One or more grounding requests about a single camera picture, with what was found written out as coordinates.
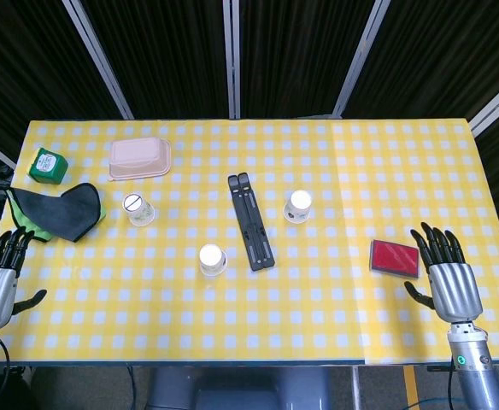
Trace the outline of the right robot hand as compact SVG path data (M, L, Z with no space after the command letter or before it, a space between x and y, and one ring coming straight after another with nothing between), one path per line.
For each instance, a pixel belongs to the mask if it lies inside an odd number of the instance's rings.
M410 233L418 245L428 275L431 294L426 296L406 281L404 287L413 300L435 311L450 324L474 321L483 306L473 270L453 232L421 223L423 233Z

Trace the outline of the paper cup with line mark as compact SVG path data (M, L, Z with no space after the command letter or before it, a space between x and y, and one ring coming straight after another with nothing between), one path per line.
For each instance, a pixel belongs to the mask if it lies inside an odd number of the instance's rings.
M134 226L143 227L155 218L155 209L138 193L125 196L122 207Z

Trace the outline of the white floral paper cup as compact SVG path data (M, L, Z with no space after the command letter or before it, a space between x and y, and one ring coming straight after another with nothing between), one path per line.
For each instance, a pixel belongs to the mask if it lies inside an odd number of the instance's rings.
M285 203L283 214L291 223L301 224L307 221L312 206L312 197L306 190L295 190Z
M206 243L198 255L201 273L206 277L216 277L226 270L226 253L216 244Z

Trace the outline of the red flat box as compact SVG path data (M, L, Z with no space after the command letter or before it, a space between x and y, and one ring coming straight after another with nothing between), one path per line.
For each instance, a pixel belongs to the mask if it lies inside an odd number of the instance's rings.
M420 252L404 244L373 239L370 245L370 270L404 278L419 277Z

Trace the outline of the dark grey green cloth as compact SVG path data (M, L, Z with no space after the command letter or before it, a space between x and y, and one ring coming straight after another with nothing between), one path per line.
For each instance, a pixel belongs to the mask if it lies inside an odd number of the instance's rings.
M44 243L54 237L76 243L106 215L97 188L90 183L75 185L59 196L15 187L6 194L15 225L33 231L34 238Z

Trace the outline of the metal table leg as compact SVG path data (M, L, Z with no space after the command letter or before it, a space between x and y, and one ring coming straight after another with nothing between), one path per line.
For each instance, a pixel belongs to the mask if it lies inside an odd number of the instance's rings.
M351 367L351 389L352 389L353 410L361 410L358 366Z

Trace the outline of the green box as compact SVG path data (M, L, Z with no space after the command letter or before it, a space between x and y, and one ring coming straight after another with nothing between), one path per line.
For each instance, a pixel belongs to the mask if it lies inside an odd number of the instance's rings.
M62 155L40 147L35 152L27 174L38 183L59 185L67 169L68 162Z

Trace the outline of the pink lunch box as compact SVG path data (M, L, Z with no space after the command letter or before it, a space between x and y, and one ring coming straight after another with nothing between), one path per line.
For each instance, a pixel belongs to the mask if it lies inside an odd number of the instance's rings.
M114 141L110 147L109 179L146 179L165 175L171 167L171 145L162 138Z

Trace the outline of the black folding stand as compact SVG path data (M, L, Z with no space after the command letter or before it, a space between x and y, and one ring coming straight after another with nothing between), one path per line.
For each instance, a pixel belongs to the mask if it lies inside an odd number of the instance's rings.
M263 225L255 193L247 173L233 174L227 178L232 203L244 246L253 272L275 265L272 248Z

